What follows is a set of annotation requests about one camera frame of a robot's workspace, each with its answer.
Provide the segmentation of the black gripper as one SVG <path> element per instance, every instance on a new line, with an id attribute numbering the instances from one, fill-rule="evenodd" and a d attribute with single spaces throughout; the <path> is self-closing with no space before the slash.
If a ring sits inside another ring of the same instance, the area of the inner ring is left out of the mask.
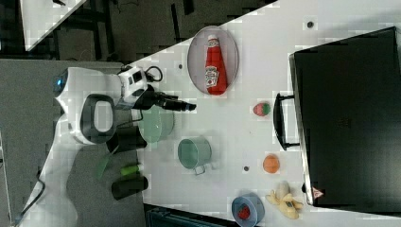
<path id="1" fill-rule="evenodd" d="M 151 85 L 147 89 L 136 90 L 132 96 L 135 98 L 133 108 L 136 110 L 148 110 L 160 100 L 160 106 L 165 110 L 184 112 L 194 111 L 197 108 L 196 104 L 179 100 L 177 96 L 158 92 Z"/>

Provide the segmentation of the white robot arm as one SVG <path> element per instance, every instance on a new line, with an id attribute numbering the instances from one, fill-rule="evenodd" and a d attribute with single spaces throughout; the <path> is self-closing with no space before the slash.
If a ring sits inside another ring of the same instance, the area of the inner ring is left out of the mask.
<path id="1" fill-rule="evenodd" d="M 78 213 L 67 195 L 67 181 L 78 152 L 112 139 L 117 110 L 193 111 L 196 106 L 157 92 L 148 69 L 128 66 L 117 74 L 69 67 L 56 77 L 53 93 L 62 115 L 49 153 L 22 213 L 12 227 L 76 227 Z"/>

